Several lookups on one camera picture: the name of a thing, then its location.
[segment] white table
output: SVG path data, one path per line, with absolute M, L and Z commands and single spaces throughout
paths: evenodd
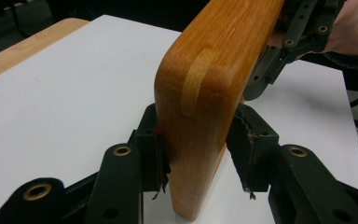
M 179 33 L 103 16 L 0 75 L 0 207 L 20 185 L 55 177 L 69 186 L 98 171 L 103 153 L 128 140 L 154 102 L 160 60 Z M 252 106 L 280 144 L 314 151 L 358 188 L 358 139 L 342 75 L 287 66 Z M 145 223 L 186 223 L 170 195 L 145 195 Z M 241 191 L 228 153 L 195 223 L 273 223 L 267 193 Z

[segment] wood grain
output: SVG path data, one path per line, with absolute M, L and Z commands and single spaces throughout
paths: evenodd
M 0 74 L 89 23 L 65 19 L 0 52 Z
M 155 80 L 174 211 L 194 220 L 229 125 L 283 0 L 212 0 L 174 42 Z

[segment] wooden block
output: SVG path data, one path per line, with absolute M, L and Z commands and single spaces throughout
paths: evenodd
M 237 103 L 283 0 L 212 0 L 166 53 L 155 80 L 174 211 L 194 220 Z

